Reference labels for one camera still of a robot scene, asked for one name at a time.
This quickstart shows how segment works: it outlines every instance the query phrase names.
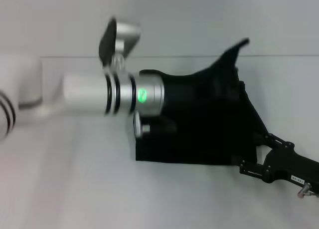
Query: white label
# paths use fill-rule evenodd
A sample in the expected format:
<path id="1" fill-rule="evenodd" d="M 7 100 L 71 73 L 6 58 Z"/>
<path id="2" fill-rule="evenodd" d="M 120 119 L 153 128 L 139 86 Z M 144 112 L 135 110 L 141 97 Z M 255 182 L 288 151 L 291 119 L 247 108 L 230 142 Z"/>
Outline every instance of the white label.
<path id="1" fill-rule="evenodd" d="M 300 178 L 297 178 L 297 177 L 295 177 L 295 176 L 293 176 L 293 175 L 291 175 L 291 180 L 294 180 L 294 181 L 297 182 L 297 183 L 301 183 L 302 185 L 305 184 L 305 181 L 304 181 L 304 180 L 302 180 L 302 179 L 300 179 Z"/>

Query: black ring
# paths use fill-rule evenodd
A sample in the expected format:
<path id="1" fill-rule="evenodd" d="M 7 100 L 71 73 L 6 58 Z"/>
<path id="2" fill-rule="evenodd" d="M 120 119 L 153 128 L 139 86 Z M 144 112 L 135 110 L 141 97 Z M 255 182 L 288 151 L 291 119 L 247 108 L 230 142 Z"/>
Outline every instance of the black ring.
<path id="1" fill-rule="evenodd" d="M 111 110 L 111 104 L 112 104 L 112 85 L 111 85 L 110 76 L 108 74 L 105 74 L 105 78 L 106 78 L 106 84 L 108 87 L 108 99 L 106 103 L 105 114 L 108 114 L 109 111 Z"/>
<path id="2" fill-rule="evenodd" d="M 0 106 L 2 107 L 4 113 L 5 113 L 5 117 L 6 117 L 6 123 L 7 123 L 7 129 L 6 129 L 6 135 L 8 135 L 9 130 L 10 130 L 10 125 L 11 125 L 11 120 L 10 120 L 10 116 L 8 113 L 8 110 L 5 108 L 5 105 L 2 103 L 2 101 L 0 100 Z"/>
<path id="3" fill-rule="evenodd" d="M 2 91 L 0 91 L 0 96 L 7 102 L 7 104 L 9 105 L 9 108 L 10 108 L 10 110 L 12 112 L 12 118 L 13 118 L 13 126 L 12 126 L 12 128 L 13 128 L 14 125 L 15 125 L 15 110 L 14 110 L 14 107 L 13 107 L 11 101 L 9 100 L 9 98 Z"/>
<path id="4" fill-rule="evenodd" d="M 135 83 L 135 79 L 133 75 L 130 74 L 129 78 L 132 83 L 132 103 L 131 103 L 130 113 L 133 113 L 136 106 L 136 83 Z"/>
<path id="5" fill-rule="evenodd" d="M 120 88 L 120 81 L 117 73 L 113 74 L 114 76 L 114 82 L 115 82 L 115 106 L 114 106 L 114 114 L 116 114 L 119 111 L 120 104 L 121 104 L 121 88 Z"/>

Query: white background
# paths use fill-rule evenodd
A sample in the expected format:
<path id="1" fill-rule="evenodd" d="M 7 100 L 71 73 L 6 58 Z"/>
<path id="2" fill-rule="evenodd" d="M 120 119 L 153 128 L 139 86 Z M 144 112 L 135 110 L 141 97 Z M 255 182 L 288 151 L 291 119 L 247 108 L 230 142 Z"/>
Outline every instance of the white background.
<path id="1" fill-rule="evenodd" d="M 319 161 L 318 11 L 318 0 L 0 0 L 0 51 L 41 55 L 49 98 L 63 72 L 101 70 L 114 14 L 143 28 L 130 71 L 191 73 L 250 37 L 238 67 L 252 103 Z M 318 228 L 319 201 L 299 189 L 236 167 L 136 162 L 125 117 L 56 119 L 0 145 L 1 229 Z"/>

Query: green led light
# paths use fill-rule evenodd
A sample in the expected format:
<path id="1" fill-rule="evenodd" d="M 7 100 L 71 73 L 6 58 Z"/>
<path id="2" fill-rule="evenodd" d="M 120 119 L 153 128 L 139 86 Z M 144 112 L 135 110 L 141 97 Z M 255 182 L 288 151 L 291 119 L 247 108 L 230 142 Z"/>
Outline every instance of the green led light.
<path id="1" fill-rule="evenodd" d="M 144 103 L 147 99 L 147 92 L 146 89 L 140 88 L 138 92 L 138 101 Z"/>

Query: black fabric cover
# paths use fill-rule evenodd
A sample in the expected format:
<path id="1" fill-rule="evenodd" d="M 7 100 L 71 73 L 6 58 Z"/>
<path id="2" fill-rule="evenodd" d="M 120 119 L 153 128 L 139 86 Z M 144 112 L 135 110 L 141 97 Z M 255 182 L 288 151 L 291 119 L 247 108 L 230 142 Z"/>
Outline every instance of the black fabric cover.
<path id="1" fill-rule="evenodd" d="M 165 101 L 161 117 L 175 123 L 176 133 L 151 133 L 136 139 L 137 161 L 230 165 L 237 155 L 257 162 L 253 135 L 267 133 L 267 129 L 235 67 L 238 51 L 247 43 L 230 48 L 209 68 L 193 75 L 141 71 L 162 77 Z"/>

